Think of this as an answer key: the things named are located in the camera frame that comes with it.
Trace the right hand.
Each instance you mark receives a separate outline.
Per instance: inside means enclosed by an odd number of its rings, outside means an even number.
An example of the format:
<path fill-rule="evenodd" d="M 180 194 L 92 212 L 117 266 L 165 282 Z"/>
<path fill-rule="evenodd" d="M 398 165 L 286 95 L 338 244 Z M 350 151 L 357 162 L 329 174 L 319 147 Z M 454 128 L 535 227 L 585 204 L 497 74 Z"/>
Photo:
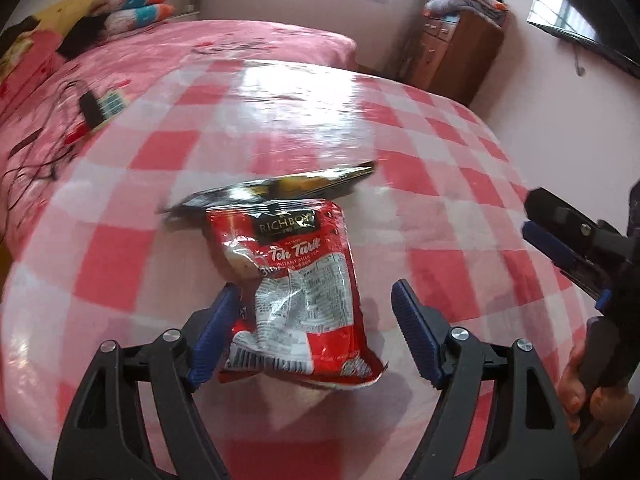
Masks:
<path fill-rule="evenodd" d="M 567 418 L 570 432 L 576 434 L 580 426 L 579 412 L 589 405 L 591 416 L 602 424 L 601 429 L 591 438 L 605 443 L 613 440 L 629 419 L 636 399 L 625 385 L 599 387 L 588 396 L 585 385 L 579 379 L 579 371 L 585 355 L 585 343 L 575 344 L 570 350 L 570 359 L 558 383 L 559 399 Z"/>

